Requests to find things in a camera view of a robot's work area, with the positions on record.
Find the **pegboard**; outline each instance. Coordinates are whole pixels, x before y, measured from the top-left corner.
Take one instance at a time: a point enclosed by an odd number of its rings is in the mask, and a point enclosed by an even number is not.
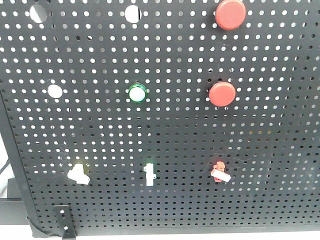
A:
[[[1,121],[37,229],[60,234],[56,205],[77,235],[320,229],[320,1],[243,0],[230,31],[220,2],[0,0]]]

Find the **cable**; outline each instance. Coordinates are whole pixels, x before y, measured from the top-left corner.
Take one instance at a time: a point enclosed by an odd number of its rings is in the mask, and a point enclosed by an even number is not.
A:
[[[4,164],[4,166],[0,169],[0,174],[2,174],[4,172],[4,170],[9,166],[10,162],[9,159],[6,161],[6,163]]]

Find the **green indicator light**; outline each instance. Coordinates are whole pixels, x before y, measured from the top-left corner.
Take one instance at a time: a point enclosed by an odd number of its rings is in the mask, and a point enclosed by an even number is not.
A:
[[[147,98],[147,88],[141,83],[134,83],[129,88],[129,98],[134,103],[141,103]]]

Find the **red button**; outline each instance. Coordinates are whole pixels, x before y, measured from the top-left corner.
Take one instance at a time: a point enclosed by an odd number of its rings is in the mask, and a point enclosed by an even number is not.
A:
[[[225,107],[235,100],[236,89],[229,82],[219,82],[210,89],[209,98],[217,107]]]
[[[246,6],[239,0],[224,0],[215,11],[215,20],[220,28],[233,30],[238,28],[247,15]]]

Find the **red component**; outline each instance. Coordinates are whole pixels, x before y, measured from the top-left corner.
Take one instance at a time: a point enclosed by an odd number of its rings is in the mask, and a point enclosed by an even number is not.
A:
[[[239,0],[224,0],[215,11],[215,20],[220,28],[233,30],[238,28],[246,19],[247,10]]]
[[[236,98],[236,89],[229,82],[218,82],[210,89],[209,98],[217,107],[225,107]]]
[[[214,170],[218,170],[218,171],[224,172],[224,171],[225,171],[225,168],[226,168],[226,165],[224,164],[224,162],[223,162],[223,161],[218,161],[218,162],[216,163],[216,165],[213,166],[213,169],[212,169],[212,171],[211,171],[211,174],[213,173]],[[214,177],[213,179],[214,179],[214,181],[215,181],[216,183],[221,183],[221,182],[222,182],[222,180],[219,179],[219,178]]]

